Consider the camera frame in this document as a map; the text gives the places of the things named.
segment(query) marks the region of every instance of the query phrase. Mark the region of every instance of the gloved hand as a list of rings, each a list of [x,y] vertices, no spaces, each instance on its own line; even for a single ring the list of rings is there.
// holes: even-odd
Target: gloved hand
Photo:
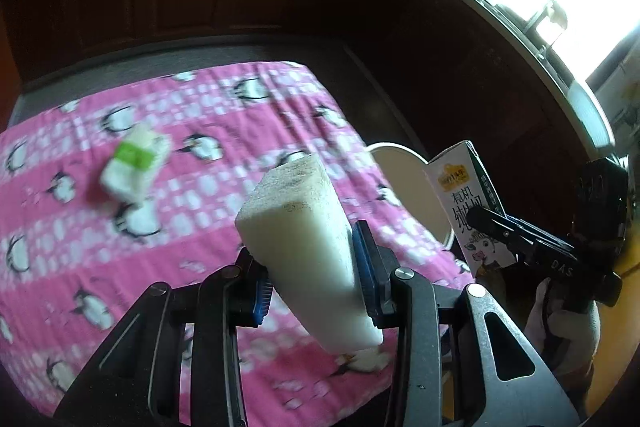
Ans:
[[[543,322],[543,303],[550,279],[545,279],[536,290],[536,303],[533,305],[525,336],[542,354],[546,339]],[[554,295],[553,289],[546,306],[548,331],[556,337],[570,341],[568,349],[561,352],[560,360],[553,360],[551,370],[564,390],[578,391],[584,394],[591,383],[593,355],[600,341],[600,316],[594,301],[591,301],[585,314],[562,309],[562,300]]]

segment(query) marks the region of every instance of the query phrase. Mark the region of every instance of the white carton box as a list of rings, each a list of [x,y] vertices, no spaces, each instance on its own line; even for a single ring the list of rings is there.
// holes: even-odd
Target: white carton box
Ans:
[[[468,140],[449,147],[424,167],[440,204],[449,217],[471,273],[480,267],[509,266],[516,258],[507,247],[466,222],[466,212],[480,204],[497,214],[504,209],[476,150]]]

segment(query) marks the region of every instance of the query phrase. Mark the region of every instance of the white foam block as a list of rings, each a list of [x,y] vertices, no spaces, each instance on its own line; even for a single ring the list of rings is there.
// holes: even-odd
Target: white foam block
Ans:
[[[367,315],[351,226],[317,155],[267,172],[236,217],[282,299],[329,353],[382,343]]]

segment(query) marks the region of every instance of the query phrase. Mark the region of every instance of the pink tablecloth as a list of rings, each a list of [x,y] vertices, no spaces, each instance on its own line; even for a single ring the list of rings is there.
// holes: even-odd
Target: pink tablecloth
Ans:
[[[135,121],[174,149],[140,209],[98,187]],[[470,282],[399,205],[335,100],[304,66],[235,64],[152,78],[48,110],[0,136],[0,360],[52,413],[74,375],[152,282],[174,287],[232,263],[234,217],[265,171],[317,152],[349,219],[367,219],[401,263],[433,282]],[[252,427],[325,426],[390,383],[393,335],[364,353],[326,354],[274,295],[238,333]],[[184,354],[182,391],[189,388]],[[182,399],[188,418],[188,400]]]

